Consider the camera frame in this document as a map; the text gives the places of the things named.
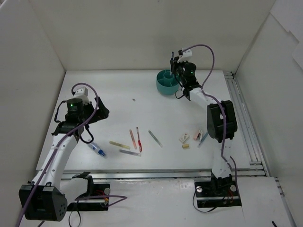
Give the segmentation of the orange transparent pen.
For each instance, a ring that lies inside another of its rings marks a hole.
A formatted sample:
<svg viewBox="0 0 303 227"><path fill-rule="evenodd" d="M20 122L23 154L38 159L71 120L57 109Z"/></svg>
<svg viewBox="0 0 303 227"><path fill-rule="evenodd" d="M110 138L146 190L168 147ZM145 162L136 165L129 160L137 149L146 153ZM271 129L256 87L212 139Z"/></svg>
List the orange transparent pen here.
<svg viewBox="0 0 303 227"><path fill-rule="evenodd" d="M129 132L130 132L130 136L131 136L131 140L132 140L134 149L137 149L137 145L136 145L136 141L135 141L135 138L134 138L133 131L130 129Z"/></svg>

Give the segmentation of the red gel pen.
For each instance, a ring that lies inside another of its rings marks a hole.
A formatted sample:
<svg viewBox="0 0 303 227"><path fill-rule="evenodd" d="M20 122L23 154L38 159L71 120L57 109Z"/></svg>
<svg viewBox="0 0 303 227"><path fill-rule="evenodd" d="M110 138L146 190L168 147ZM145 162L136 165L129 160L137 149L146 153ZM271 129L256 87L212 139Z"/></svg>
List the red gel pen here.
<svg viewBox="0 0 303 227"><path fill-rule="evenodd" d="M140 134L139 134L139 128L136 127L136 132L137 132L137 137L138 137L138 146L139 146L139 152L142 153L143 149L142 149L142 143L140 140Z"/></svg>

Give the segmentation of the blue ballpoint pen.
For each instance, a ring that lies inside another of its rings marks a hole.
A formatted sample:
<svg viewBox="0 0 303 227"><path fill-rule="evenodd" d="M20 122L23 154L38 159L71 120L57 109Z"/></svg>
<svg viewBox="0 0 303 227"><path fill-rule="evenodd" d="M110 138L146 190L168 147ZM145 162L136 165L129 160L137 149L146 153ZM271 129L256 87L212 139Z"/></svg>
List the blue ballpoint pen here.
<svg viewBox="0 0 303 227"><path fill-rule="evenodd" d="M172 76L173 74L173 61L174 61L174 52L171 52L171 58L170 58L170 75Z"/></svg>

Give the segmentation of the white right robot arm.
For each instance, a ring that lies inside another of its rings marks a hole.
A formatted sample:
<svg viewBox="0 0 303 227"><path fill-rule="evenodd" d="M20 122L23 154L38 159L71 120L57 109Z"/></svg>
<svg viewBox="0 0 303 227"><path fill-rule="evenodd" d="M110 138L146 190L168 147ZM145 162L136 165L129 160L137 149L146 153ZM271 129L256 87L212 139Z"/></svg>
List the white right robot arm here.
<svg viewBox="0 0 303 227"><path fill-rule="evenodd" d="M226 184L232 182L230 143L238 129L233 103L205 92L196 79L196 65L179 59L180 57L172 57L170 66L171 73L182 87L182 97L206 110L207 132L217 141L209 188L213 194L220 195L226 190Z"/></svg>

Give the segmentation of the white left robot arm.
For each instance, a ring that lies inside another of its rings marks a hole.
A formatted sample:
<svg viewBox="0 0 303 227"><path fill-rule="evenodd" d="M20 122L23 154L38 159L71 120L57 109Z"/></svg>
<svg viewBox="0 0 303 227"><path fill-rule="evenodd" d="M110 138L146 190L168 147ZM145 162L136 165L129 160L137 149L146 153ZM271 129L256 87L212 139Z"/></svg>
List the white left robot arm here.
<svg viewBox="0 0 303 227"><path fill-rule="evenodd" d="M93 196L93 180L86 172L74 176L65 186L60 186L60 183L70 154L81 139L84 129L109 115L109 110L100 97L95 97L95 101L96 106L93 106L87 95L77 94L66 101L65 120L59 122L52 133L53 142L45 162L34 179L19 189L21 217L28 220L61 221L75 199Z"/></svg>

